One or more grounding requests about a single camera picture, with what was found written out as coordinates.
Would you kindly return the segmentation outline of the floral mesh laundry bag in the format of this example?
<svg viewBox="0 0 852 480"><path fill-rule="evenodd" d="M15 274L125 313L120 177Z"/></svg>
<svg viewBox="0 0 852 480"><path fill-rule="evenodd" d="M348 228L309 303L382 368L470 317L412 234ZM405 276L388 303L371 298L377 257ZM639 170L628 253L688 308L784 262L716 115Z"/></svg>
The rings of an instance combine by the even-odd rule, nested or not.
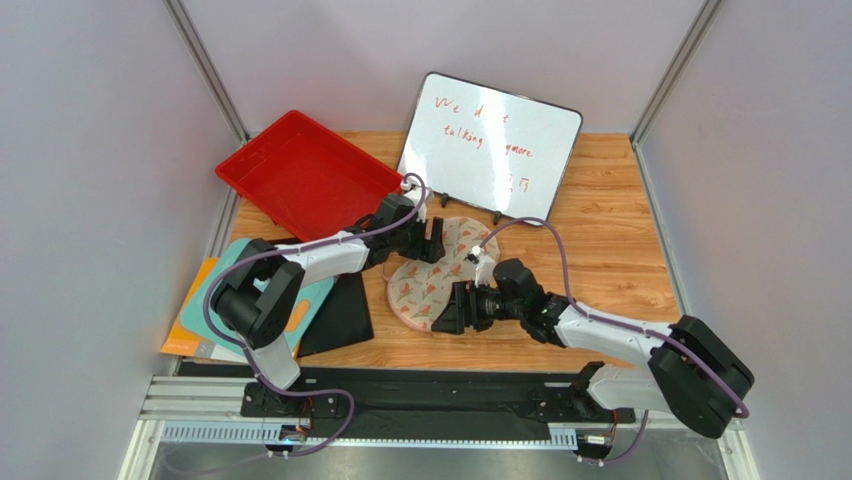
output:
<svg viewBox="0 0 852 480"><path fill-rule="evenodd" d="M450 300L452 284L475 278L476 266L466 256L490 233L485 224L470 217L446 219L444 257L434 264L409 260L386 281L388 304L397 318L413 330L429 332Z"/></svg>

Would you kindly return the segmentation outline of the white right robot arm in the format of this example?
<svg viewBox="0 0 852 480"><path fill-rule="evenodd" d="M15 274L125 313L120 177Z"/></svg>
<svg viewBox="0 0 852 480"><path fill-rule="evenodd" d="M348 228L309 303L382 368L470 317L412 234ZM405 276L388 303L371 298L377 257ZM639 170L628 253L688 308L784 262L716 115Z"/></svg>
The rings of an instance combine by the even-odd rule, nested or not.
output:
<svg viewBox="0 0 852 480"><path fill-rule="evenodd" d="M536 341L596 351L629 368L588 365L578 390L606 410L621 408L672 414L693 432L718 439L755 383L751 370L702 320L675 323L611 315L569 296L547 292L518 259L494 265L491 279L453 284L434 332L483 331L516 320Z"/></svg>

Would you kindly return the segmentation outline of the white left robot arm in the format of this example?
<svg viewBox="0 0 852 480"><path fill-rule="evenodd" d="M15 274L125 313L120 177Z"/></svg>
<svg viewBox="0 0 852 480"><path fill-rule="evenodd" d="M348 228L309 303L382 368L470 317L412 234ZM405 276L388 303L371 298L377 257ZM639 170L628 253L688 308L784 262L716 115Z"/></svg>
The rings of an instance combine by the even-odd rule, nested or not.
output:
<svg viewBox="0 0 852 480"><path fill-rule="evenodd" d="M250 241L211 281L202 301L205 322L218 316L223 325L212 332L243 352L260 383L283 393L300 375L285 330L303 288L371 269L393 254L428 264L445 256L444 220L427 217L429 197L390 193L375 213L316 241Z"/></svg>

